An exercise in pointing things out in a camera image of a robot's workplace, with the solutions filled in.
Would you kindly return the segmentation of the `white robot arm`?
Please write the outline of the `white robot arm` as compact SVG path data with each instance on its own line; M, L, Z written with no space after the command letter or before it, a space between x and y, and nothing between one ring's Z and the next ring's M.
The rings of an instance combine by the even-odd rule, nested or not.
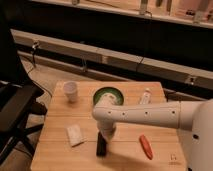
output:
M105 139L113 136L116 122L190 130L188 171L213 169L213 99L125 106L106 95L94 106L92 115Z

